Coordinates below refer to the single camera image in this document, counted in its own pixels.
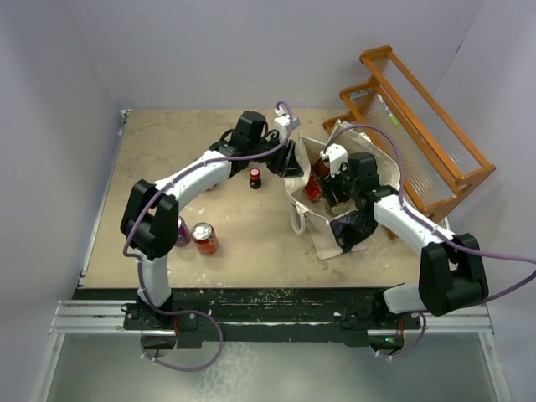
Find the red cola can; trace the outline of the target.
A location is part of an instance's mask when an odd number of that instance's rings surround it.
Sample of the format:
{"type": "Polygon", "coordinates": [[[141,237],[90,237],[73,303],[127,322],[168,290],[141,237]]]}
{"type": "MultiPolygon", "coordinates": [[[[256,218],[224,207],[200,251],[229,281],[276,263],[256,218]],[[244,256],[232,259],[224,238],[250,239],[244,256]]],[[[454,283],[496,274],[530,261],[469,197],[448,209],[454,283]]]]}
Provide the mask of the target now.
{"type": "Polygon", "coordinates": [[[313,203],[320,201],[323,197],[322,185],[317,174],[311,171],[308,182],[303,189],[303,193],[313,203]]]}

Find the cream canvas tote bag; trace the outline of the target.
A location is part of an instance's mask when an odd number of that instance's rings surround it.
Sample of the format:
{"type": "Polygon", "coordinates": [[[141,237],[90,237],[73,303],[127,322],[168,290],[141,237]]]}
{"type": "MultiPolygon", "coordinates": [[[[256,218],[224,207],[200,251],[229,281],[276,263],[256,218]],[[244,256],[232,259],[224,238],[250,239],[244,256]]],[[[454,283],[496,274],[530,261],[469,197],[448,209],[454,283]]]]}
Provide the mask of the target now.
{"type": "MultiPolygon", "coordinates": [[[[371,153],[377,164],[379,183],[399,189],[399,168],[396,162],[375,146],[363,129],[346,131],[334,142],[344,147],[349,154],[371,153]]],[[[378,227],[374,219],[356,209],[352,200],[331,206],[322,195],[315,201],[307,197],[306,186],[324,145],[323,141],[299,135],[295,154],[303,174],[284,180],[292,228],[299,235],[305,231],[311,234],[317,256],[321,260],[365,250],[365,240],[378,227]]]]}

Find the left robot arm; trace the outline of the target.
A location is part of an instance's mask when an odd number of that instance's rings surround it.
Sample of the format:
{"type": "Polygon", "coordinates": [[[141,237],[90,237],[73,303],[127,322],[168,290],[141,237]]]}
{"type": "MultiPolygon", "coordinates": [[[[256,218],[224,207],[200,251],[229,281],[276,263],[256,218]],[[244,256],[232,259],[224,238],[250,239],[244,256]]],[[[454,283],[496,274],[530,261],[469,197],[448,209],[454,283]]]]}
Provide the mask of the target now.
{"type": "Polygon", "coordinates": [[[296,160],[296,143],[290,138],[299,119],[284,102],[278,103],[276,114],[270,126],[259,112],[244,111],[234,128],[187,167],[155,183],[140,180],[133,185],[120,223],[126,237],[123,254],[137,259],[137,294],[146,304],[143,319],[152,327],[166,327],[172,320],[167,262],[178,238],[182,209],[250,162],[266,165],[281,178],[303,174],[296,160]]]}

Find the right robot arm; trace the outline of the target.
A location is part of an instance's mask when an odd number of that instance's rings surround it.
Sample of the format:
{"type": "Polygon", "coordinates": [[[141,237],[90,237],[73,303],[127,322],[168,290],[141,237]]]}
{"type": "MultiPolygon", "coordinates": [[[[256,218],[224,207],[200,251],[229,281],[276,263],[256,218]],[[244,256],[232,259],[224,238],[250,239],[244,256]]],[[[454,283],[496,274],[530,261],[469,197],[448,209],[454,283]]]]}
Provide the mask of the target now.
{"type": "Polygon", "coordinates": [[[456,235],[436,225],[407,204],[401,192],[381,184],[376,160],[369,152],[349,154],[333,145],[320,153],[319,161],[325,166],[320,177],[325,199],[332,206],[352,202],[361,235],[382,225],[420,258],[416,283],[380,293],[372,309],[379,326],[392,327],[402,313],[428,311],[442,316],[487,298],[486,273],[474,236],[456,235]]]}

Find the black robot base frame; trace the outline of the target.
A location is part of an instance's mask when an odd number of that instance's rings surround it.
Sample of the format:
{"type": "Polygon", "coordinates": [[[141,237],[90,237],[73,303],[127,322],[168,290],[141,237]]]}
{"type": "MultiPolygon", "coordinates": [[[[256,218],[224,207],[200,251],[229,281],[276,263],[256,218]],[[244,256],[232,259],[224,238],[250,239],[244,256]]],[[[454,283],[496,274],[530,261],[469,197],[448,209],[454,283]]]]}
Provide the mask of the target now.
{"type": "Polygon", "coordinates": [[[95,307],[119,306],[121,329],[177,336],[180,348],[217,343],[342,343],[349,347],[403,345],[420,319],[379,310],[374,287],[174,288],[163,316],[142,305],[133,289],[78,289],[73,298],[95,307]]]}

